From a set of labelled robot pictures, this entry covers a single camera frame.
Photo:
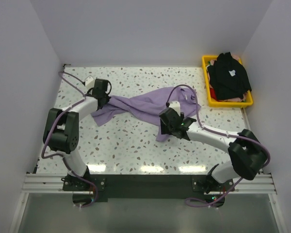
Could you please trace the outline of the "purple t-shirt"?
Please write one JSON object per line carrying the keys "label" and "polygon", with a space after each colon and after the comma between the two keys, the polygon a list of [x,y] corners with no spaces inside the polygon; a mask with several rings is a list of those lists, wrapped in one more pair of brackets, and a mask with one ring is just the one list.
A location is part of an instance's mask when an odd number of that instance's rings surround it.
{"label": "purple t-shirt", "polygon": [[102,126],[109,122],[113,116],[125,112],[131,113],[138,120],[160,126],[159,113],[166,108],[166,102],[178,101],[181,112],[186,117],[196,114],[196,105],[193,92],[185,87],[178,87],[175,91],[173,87],[164,87],[157,90],[138,95],[131,98],[121,96],[111,96],[110,101],[102,109],[91,113],[95,123]]}

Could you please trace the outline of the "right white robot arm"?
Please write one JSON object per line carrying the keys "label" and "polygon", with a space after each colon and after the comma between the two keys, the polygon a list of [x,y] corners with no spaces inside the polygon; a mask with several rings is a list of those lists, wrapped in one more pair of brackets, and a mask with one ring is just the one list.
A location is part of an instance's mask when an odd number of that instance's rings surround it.
{"label": "right white robot arm", "polygon": [[216,191],[226,181],[237,177],[251,181],[269,162],[269,152],[250,130],[244,129],[237,133],[201,126],[197,119],[185,118],[183,113],[173,108],[166,108],[159,117],[162,134],[201,142],[229,155],[228,162],[215,165],[208,172],[206,184],[210,190]]}

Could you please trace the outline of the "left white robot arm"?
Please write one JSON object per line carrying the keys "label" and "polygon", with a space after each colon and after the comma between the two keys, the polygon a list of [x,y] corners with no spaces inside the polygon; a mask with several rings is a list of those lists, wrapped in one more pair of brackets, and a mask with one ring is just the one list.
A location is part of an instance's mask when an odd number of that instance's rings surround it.
{"label": "left white robot arm", "polygon": [[79,190],[86,190],[91,184],[90,177],[85,175],[88,167],[78,150],[79,122],[110,101],[111,89],[110,81],[96,79],[94,86],[83,93],[81,100],[63,109],[52,108],[48,112],[41,158],[61,157],[68,174],[75,176],[73,184]]}

